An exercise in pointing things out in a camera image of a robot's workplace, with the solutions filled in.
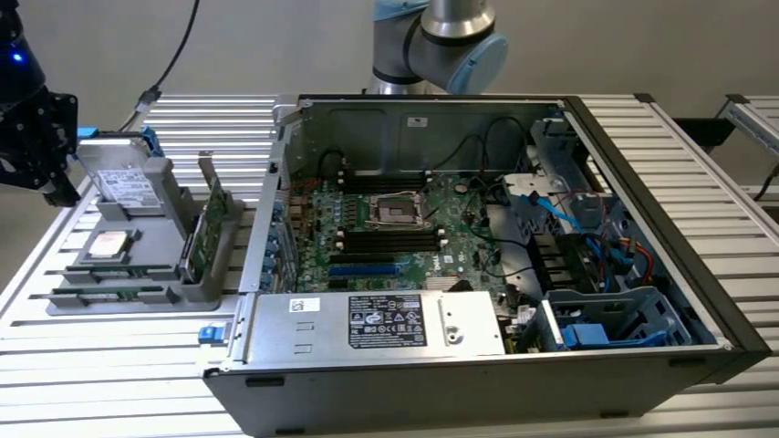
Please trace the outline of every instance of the green circuit board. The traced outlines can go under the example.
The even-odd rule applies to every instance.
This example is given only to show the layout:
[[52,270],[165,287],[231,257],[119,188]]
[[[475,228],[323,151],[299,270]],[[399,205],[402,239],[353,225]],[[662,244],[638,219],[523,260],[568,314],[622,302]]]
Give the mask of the green circuit board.
[[[426,289],[426,281],[431,278],[436,281],[440,277],[448,277],[450,281],[454,277],[464,279],[475,290],[490,290],[495,293],[504,290],[504,280],[487,276],[480,270],[480,264],[475,262],[476,253],[480,261],[490,259],[495,246],[467,230],[463,211],[474,191],[458,193],[454,190],[456,184],[466,182],[458,176],[439,176],[419,195],[423,227],[443,227],[448,244],[438,252],[394,253],[395,275],[339,277],[348,281],[348,287],[340,290]],[[301,212],[301,222],[317,225],[315,229],[299,233],[297,292],[325,292],[332,290],[328,287],[328,280],[332,278],[328,275],[328,259],[340,253],[335,246],[339,227],[364,232],[375,229],[375,226],[367,224],[371,216],[371,195],[343,194],[332,183],[324,182],[307,196],[309,207]],[[355,208],[352,219],[345,215],[347,204]],[[482,235],[492,236],[488,227],[475,227],[475,230]],[[496,274],[503,273],[499,264],[490,264],[490,269]]]

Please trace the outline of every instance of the metal rail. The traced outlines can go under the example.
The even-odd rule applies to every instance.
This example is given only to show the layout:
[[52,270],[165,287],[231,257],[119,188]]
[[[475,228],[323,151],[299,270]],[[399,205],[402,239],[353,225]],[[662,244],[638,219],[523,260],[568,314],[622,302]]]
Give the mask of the metal rail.
[[[775,230],[658,108],[632,96],[583,99],[723,287],[779,351]],[[160,101],[148,121],[173,157],[183,185],[204,184],[196,172],[181,171],[196,167],[189,157],[199,151],[215,151],[223,182],[232,184],[249,206],[256,204],[267,166],[264,148],[271,146],[264,143],[271,143],[272,126],[265,120],[272,101],[273,97],[197,96]],[[93,197],[88,185],[83,190]],[[232,318],[249,230],[241,230],[225,302],[215,312],[51,317],[47,302],[37,297],[61,278],[47,272],[73,260],[97,219],[89,203],[63,212],[0,295],[0,436],[244,436],[200,381],[200,370],[219,363],[225,349],[200,346],[197,330]],[[243,224],[248,226],[252,219],[248,211]],[[779,357],[771,357],[727,384],[691,388],[640,419],[419,431],[404,436],[776,436],[778,401]]]

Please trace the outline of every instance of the blue ram slot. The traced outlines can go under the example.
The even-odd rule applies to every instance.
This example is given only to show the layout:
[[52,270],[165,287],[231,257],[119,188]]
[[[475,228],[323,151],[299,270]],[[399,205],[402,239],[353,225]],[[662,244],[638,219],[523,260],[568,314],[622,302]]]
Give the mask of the blue ram slot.
[[329,276],[395,276],[395,265],[371,266],[333,266],[329,268]]

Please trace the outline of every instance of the wall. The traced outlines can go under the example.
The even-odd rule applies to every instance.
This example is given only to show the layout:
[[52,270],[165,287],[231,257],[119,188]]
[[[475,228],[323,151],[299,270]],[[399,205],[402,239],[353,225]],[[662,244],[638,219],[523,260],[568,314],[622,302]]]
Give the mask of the wall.
[[[491,92],[647,91],[675,115],[712,114],[726,93],[779,94],[775,0],[491,1],[511,43]],[[83,124],[121,123],[173,54],[191,3],[23,1],[48,84],[80,97]],[[203,0],[165,91],[357,91],[369,74],[371,3]],[[740,141],[716,156],[743,183],[762,180],[772,166],[771,156]],[[51,215],[35,209],[48,208],[40,204],[25,214]],[[4,256],[7,267],[41,232],[29,229],[29,244]]]

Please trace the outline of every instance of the warning label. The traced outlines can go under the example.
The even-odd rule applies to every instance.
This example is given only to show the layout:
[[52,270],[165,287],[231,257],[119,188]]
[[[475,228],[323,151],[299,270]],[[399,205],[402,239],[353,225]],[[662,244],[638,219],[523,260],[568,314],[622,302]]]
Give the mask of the warning label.
[[422,296],[349,297],[349,345],[353,349],[426,347]]
[[124,208],[160,206],[155,189],[152,189],[141,170],[97,171],[97,173],[104,181],[104,188],[113,197],[113,201]]

